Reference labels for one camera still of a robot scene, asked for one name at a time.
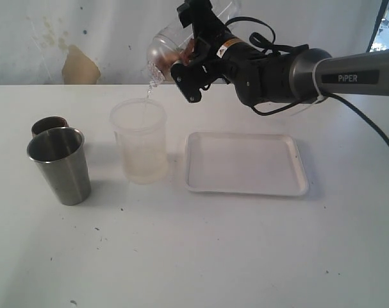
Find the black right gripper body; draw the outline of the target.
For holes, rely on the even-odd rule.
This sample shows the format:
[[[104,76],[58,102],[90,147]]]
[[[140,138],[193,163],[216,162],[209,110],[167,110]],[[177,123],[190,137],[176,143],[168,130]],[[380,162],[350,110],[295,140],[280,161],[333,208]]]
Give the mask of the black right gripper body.
[[[223,79],[224,69],[217,51],[233,38],[225,23],[238,16],[238,1],[185,1],[181,5],[181,24],[192,27],[193,41],[187,46],[188,63],[181,73],[181,92],[199,93],[208,90],[215,80]]]

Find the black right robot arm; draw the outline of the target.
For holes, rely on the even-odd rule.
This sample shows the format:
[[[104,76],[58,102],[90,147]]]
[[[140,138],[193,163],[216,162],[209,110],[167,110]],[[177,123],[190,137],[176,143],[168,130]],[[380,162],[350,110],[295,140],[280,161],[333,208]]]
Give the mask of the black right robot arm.
[[[177,12],[182,26],[193,30],[194,52],[170,74],[191,103],[219,78],[233,84],[248,107],[306,103],[333,93],[389,96],[389,49],[333,58],[308,45],[277,45],[259,33],[243,41],[209,1],[185,1]]]

